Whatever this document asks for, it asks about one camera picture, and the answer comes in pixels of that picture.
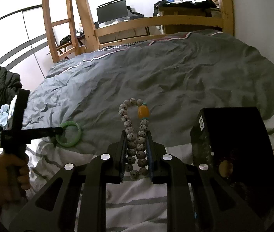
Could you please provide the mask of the person's left hand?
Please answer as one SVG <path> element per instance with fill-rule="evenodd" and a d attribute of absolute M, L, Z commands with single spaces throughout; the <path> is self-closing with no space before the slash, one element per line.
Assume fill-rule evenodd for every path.
<path fill-rule="evenodd" d="M 30 189 L 29 180 L 29 158 L 25 155 L 25 159 L 20 159 L 13 154 L 0 155 L 0 207 L 7 201 L 12 200 L 12 187 L 9 186 L 8 170 L 9 166 L 16 166 L 19 169 L 17 182 L 23 190 Z"/>

